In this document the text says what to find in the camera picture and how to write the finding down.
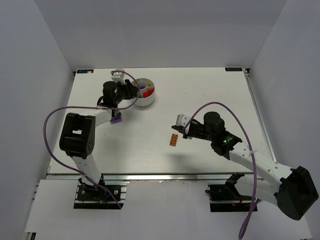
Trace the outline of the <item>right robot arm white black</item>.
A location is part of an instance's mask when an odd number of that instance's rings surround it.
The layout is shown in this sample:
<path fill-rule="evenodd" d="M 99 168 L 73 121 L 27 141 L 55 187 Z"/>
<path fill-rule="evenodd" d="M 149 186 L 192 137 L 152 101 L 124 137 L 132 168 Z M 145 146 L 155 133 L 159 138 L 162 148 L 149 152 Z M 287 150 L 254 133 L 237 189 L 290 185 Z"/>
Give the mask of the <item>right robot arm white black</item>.
<path fill-rule="evenodd" d="M 277 206 L 290 219 L 299 221 L 319 198 L 306 168 L 292 168 L 250 150 L 239 137 L 226 130 L 225 122 L 217 112 L 207 112 L 203 123 L 179 114 L 172 129 L 181 133 L 184 139 L 209 141 L 219 156 L 256 172 L 256 175 L 235 172 L 224 184 L 210 185 L 206 192 L 213 201 L 256 197 Z"/>

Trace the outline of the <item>orange lego plate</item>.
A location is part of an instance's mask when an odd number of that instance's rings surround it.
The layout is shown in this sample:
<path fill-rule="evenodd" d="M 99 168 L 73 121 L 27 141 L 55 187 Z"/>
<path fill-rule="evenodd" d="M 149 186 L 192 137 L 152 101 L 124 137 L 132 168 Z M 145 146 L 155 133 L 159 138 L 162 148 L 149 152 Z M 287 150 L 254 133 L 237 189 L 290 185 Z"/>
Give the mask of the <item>orange lego plate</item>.
<path fill-rule="evenodd" d="M 177 134 L 172 134 L 171 138 L 170 138 L 169 145 L 172 146 L 172 147 L 175 147 L 177 145 L 177 141 L 178 141 L 178 135 Z"/>

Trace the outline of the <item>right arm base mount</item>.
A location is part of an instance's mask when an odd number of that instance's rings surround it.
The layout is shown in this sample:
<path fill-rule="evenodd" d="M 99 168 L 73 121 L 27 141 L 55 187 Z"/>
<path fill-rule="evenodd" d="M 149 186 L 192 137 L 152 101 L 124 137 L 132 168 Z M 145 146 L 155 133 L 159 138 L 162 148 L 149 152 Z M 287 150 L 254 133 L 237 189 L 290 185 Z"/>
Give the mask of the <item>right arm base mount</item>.
<path fill-rule="evenodd" d="M 209 197 L 211 213 L 248 212 L 252 197 L 241 195 L 236 190 L 236 184 L 244 178 L 244 173 L 233 173 L 224 184 L 209 184 L 205 193 Z"/>

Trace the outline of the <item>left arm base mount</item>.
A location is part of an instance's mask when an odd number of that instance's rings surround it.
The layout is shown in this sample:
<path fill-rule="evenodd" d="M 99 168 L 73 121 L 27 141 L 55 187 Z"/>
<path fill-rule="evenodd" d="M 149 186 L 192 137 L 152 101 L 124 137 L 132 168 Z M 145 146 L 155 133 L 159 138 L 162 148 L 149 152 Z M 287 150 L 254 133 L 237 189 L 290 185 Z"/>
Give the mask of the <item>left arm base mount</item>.
<path fill-rule="evenodd" d="M 105 187 L 113 194 L 116 201 L 123 207 L 127 184 L 119 182 L 105 182 Z M 84 184 L 78 183 L 74 204 L 74 209 L 81 210 L 120 210 L 112 196 L 104 189 L 88 189 Z"/>

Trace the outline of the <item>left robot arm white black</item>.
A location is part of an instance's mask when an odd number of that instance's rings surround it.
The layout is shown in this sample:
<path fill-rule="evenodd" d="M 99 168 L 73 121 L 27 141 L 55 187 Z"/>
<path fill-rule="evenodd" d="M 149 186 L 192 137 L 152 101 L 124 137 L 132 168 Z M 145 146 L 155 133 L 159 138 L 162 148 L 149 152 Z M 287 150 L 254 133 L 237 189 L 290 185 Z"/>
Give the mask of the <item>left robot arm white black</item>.
<path fill-rule="evenodd" d="M 123 83 L 107 81 L 103 84 L 102 96 L 97 101 L 97 109 L 86 113 L 69 112 L 64 120 L 59 148 L 69 156 L 81 172 L 81 183 L 93 187 L 102 181 L 93 157 L 96 127 L 113 122 L 120 114 L 118 105 L 123 100 L 135 99 L 139 88 L 128 79 Z"/>

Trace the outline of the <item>red lego brick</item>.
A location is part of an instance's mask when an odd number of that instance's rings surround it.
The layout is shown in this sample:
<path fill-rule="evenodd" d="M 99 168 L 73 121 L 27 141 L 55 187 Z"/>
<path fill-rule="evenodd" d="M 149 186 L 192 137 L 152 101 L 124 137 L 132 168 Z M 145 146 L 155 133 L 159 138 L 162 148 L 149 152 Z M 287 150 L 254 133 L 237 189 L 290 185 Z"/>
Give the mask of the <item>red lego brick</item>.
<path fill-rule="evenodd" d="M 143 98 L 148 98 L 148 97 L 151 96 L 153 93 L 154 93 L 154 90 L 145 92 L 145 93 L 143 94 Z"/>

